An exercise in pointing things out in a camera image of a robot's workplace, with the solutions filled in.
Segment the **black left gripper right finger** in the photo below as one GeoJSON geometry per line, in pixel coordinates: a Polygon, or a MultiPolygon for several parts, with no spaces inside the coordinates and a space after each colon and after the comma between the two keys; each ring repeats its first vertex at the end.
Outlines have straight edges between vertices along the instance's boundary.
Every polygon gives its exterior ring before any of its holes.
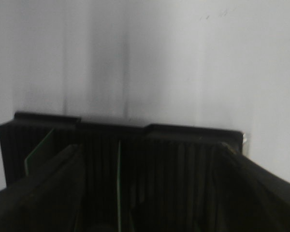
{"type": "Polygon", "coordinates": [[[134,232],[290,232],[290,184],[228,145],[171,145],[141,159],[134,232]]]}

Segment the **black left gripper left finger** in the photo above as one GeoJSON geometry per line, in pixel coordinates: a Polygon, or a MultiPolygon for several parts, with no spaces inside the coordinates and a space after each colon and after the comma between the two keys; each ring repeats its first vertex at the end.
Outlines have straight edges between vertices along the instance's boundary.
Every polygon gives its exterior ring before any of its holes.
{"type": "Polygon", "coordinates": [[[0,232],[72,232],[85,190],[82,148],[70,145],[0,191],[0,232]]]}

